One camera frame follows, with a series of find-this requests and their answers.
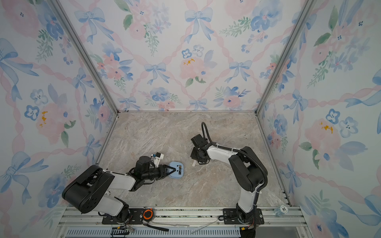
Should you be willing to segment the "light blue alarm clock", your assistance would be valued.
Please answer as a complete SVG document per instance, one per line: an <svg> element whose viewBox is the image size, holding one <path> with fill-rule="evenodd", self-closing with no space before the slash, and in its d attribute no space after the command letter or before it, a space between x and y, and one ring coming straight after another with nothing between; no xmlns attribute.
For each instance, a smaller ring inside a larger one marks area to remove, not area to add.
<svg viewBox="0 0 381 238"><path fill-rule="evenodd" d="M182 175L179 175L179 172L178 172L179 165L181 165L183 167L183 174ZM181 179L184 176L184 165L182 163L173 161L169 164L169 166L176 168L175 179Z"/></svg>

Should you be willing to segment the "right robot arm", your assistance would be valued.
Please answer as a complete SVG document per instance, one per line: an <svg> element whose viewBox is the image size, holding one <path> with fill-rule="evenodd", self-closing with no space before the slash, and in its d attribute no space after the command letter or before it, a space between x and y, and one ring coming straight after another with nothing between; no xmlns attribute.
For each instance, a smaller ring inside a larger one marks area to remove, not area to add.
<svg viewBox="0 0 381 238"><path fill-rule="evenodd" d="M237 219L243 224L255 225L257 202L260 191L268 184L268 172L254 151L248 146L242 149L221 146L200 134L191 141L193 149L190 157L199 164L218 160L231 166L241 187L240 199L236 205Z"/></svg>

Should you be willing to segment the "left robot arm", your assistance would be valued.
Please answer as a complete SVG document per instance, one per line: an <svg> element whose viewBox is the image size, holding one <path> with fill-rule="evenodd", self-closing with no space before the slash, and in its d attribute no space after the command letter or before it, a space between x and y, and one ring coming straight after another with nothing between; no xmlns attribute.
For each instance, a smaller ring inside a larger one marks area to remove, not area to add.
<svg viewBox="0 0 381 238"><path fill-rule="evenodd" d="M126 223L133 215L123 200L106 194L111 189L137 191L146 181L156 181L174 174L178 167L160 164L160 153L142 156L126 174L90 166L62 192L62 198L82 214L96 211L106 219L119 224Z"/></svg>

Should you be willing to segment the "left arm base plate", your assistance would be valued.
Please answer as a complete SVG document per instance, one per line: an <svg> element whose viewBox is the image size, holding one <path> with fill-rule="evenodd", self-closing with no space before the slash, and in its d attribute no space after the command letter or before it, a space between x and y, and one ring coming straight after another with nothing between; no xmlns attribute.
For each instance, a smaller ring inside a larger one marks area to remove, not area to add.
<svg viewBox="0 0 381 238"><path fill-rule="evenodd" d="M144 208L129 208L117 216L102 215L102 225L142 225Z"/></svg>

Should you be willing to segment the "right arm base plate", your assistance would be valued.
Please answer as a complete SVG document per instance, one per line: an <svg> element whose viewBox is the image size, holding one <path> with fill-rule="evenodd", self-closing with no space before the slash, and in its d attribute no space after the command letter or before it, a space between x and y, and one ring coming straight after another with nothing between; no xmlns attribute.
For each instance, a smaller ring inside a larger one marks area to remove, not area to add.
<svg viewBox="0 0 381 238"><path fill-rule="evenodd" d="M244 213L240 208L224 208L223 214L218 217L225 225L263 225L264 216L259 208L253 209L249 213Z"/></svg>

